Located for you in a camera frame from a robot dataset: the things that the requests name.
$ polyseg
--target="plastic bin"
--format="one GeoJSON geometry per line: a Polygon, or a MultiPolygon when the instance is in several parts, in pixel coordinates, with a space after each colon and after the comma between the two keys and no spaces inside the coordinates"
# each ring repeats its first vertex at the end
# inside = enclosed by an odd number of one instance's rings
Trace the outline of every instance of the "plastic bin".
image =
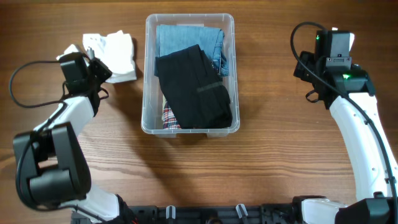
{"type": "Polygon", "coordinates": [[[223,137],[239,129],[238,83],[234,19],[229,14],[152,14],[146,20],[144,93],[142,97],[141,128],[147,134],[173,138],[176,134],[207,133],[208,137],[223,137]],[[163,93],[159,79],[154,76],[156,26],[161,24],[218,27],[224,31],[223,52],[229,65],[229,76],[223,84],[231,98],[232,125],[223,129],[163,129],[163,93]]]}

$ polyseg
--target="white cloth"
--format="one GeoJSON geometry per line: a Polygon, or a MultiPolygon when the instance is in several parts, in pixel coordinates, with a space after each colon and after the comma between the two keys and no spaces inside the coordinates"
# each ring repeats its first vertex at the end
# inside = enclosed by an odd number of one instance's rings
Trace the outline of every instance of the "white cloth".
{"type": "MultiPolygon", "coordinates": [[[[95,57],[112,71],[112,76],[106,80],[107,83],[137,79],[136,64],[132,60],[134,46],[130,34],[123,34],[121,30],[114,34],[108,34],[106,37],[99,34],[83,34],[83,46],[85,50],[93,49],[95,57]]],[[[81,50],[72,44],[64,51],[64,54],[79,51],[81,50]]]]}

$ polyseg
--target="wooden table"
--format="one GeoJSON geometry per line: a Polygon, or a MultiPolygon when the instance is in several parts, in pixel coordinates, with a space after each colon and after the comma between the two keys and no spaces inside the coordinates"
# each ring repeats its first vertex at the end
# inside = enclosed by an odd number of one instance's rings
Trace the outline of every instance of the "wooden table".
{"type": "MultiPolygon", "coordinates": [[[[105,84],[110,97],[79,136],[93,183],[129,205],[258,205],[288,203],[295,195],[355,201],[339,129],[323,103],[305,100],[311,84],[292,75],[296,61],[289,37],[302,21],[356,34],[351,56],[371,75],[384,130],[397,152],[398,5],[392,1],[42,2],[48,4],[0,6],[0,223],[69,222],[70,211],[33,212],[16,195],[12,139],[48,118],[56,106],[18,108],[7,84],[16,67],[53,60],[70,44],[81,44],[83,33],[123,30],[135,38],[138,80],[105,84]],[[217,12],[235,20],[239,131],[218,139],[145,134],[140,122],[146,17],[217,12]]],[[[299,31],[297,50],[313,51],[314,35],[314,28],[299,31]]],[[[24,103],[45,102],[61,95],[63,79],[58,65],[33,66],[16,78],[14,89],[24,103]]]]}

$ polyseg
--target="clear plastic container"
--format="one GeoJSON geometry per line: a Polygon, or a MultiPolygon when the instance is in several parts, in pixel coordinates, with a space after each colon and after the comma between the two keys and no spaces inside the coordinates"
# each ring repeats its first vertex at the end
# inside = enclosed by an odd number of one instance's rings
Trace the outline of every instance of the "clear plastic container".
{"type": "Polygon", "coordinates": [[[238,83],[234,19],[229,14],[152,14],[146,20],[144,93],[142,99],[141,128],[147,134],[174,138],[176,134],[207,133],[208,137],[223,137],[239,129],[238,83]],[[163,93],[159,79],[154,76],[156,26],[161,24],[218,27],[224,31],[223,52],[229,65],[229,76],[223,78],[231,98],[232,125],[223,129],[163,129],[163,93]]]}

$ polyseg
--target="metal clamp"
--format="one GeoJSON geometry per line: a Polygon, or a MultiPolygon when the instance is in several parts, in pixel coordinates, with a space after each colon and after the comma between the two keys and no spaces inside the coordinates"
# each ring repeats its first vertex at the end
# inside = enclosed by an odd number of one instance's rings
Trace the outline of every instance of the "metal clamp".
{"type": "Polygon", "coordinates": [[[169,205],[166,207],[166,220],[168,224],[175,224],[175,207],[173,205],[169,205]]]}
{"type": "Polygon", "coordinates": [[[239,204],[235,207],[236,212],[238,213],[238,217],[242,219],[243,224],[249,224],[248,222],[248,211],[244,204],[239,204]]]}

